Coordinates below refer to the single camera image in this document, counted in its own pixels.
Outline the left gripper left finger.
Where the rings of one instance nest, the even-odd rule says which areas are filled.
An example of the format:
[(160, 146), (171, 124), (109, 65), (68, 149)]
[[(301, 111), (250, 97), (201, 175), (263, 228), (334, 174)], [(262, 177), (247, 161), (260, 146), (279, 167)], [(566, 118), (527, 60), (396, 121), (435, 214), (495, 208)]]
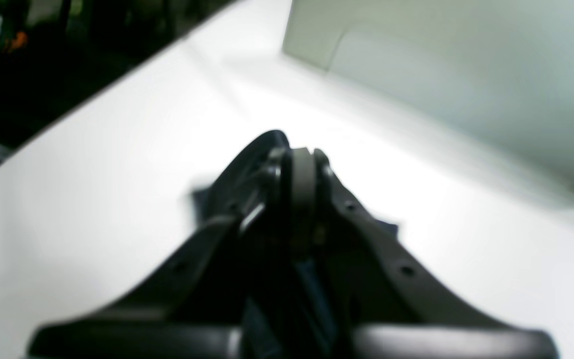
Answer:
[(30, 359), (248, 359), (242, 336), (245, 265), (236, 239), (258, 173), (286, 135), (265, 132), (199, 191), (195, 232), (118, 300), (75, 320), (40, 327)]

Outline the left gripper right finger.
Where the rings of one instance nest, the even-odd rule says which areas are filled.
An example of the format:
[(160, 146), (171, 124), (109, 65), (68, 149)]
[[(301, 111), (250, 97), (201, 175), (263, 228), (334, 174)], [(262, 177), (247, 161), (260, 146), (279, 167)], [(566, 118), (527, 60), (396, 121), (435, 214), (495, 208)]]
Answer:
[(413, 320), (359, 326), (352, 359), (556, 359), (549, 334), (520, 329), (488, 316), (431, 275), (378, 222), (333, 173), (328, 157), (305, 148), (292, 152), (292, 189), (328, 184), (332, 212), (357, 232)]

